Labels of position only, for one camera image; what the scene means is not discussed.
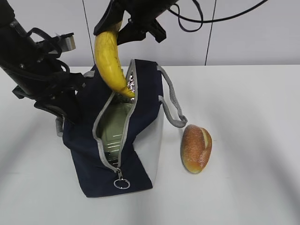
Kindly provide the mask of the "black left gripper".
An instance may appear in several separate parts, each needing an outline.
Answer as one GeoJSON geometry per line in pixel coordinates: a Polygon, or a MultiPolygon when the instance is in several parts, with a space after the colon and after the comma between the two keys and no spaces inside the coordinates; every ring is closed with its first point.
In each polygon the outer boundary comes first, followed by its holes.
{"type": "Polygon", "coordinates": [[[78,123],[82,112],[76,98],[86,84],[82,73],[72,73],[56,58],[29,58],[11,62],[12,90],[19,99],[34,100],[34,107],[56,117],[78,123]]]}

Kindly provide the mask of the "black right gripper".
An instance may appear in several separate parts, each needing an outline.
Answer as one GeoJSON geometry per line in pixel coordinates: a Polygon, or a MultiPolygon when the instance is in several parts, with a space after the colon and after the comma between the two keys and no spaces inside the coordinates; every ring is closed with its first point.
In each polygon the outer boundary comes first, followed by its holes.
{"type": "Polygon", "coordinates": [[[128,23],[117,37],[117,45],[142,41],[150,33],[160,43],[166,39],[166,31],[157,18],[167,11],[175,0],[111,0],[100,21],[94,27],[97,36],[122,21],[124,12],[130,14],[128,23]]]}

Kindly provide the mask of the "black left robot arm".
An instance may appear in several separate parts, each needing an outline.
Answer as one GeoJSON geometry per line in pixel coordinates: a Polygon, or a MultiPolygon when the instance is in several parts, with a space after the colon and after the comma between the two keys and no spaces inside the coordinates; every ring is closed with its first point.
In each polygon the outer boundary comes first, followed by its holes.
{"type": "Polygon", "coordinates": [[[17,84],[13,94],[72,123],[82,117],[76,92],[85,79],[59,58],[74,49],[73,33],[51,37],[36,27],[26,31],[9,2],[0,2],[0,67],[17,84]]]}

